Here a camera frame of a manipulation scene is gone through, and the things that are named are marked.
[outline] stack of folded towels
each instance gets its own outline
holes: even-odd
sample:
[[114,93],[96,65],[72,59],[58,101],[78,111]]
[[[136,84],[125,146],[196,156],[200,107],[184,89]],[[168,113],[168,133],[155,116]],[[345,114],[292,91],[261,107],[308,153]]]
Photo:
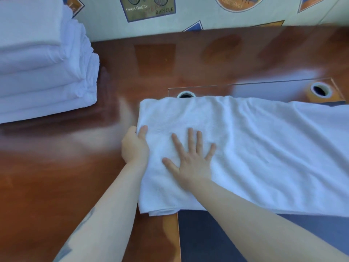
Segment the stack of folded towels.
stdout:
[[99,57],[62,0],[0,0],[0,123],[93,105]]

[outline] white towel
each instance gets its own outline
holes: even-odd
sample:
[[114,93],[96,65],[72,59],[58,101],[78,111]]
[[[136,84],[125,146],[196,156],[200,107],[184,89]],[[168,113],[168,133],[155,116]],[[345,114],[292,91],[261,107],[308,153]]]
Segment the white towel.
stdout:
[[72,9],[63,6],[61,45],[34,45],[0,51],[0,75],[31,70],[60,63],[71,55],[74,42]]
[[204,210],[163,166],[179,166],[171,133],[187,147],[187,128],[203,132],[204,152],[218,185],[276,213],[349,217],[349,106],[328,107],[258,98],[195,97],[144,100],[138,130],[148,125],[148,168],[141,213]]
[[12,122],[17,120],[24,120],[30,118],[43,117],[51,114],[61,113],[69,110],[85,108],[93,105],[97,101],[97,76],[99,69],[99,57],[93,53],[91,61],[94,62],[94,69],[91,71],[91,82],[88,90],[82,97],[72,100],[62,101],[59,103],[49,104],[35,108],[28,108],[8,113],[0,114],[0,123]]
[[60,45],[63,0],[0,0],[0,50]]
[[0,75],[0,97],[48,89],[86,78],[87,55],[93,52],[83,24],[76,25],[74,45],[69,59],[48,67]]
[[45,90],[0,97],[0,113],[46,106],[82,97],[93,88],[94,80],[96,79],[95,70],[98,70],[99,66],[98,58],[91,57],[91,55],[92,53],[90,53],[89,57],[88,55],[86,56],[89,59],[86,79]]

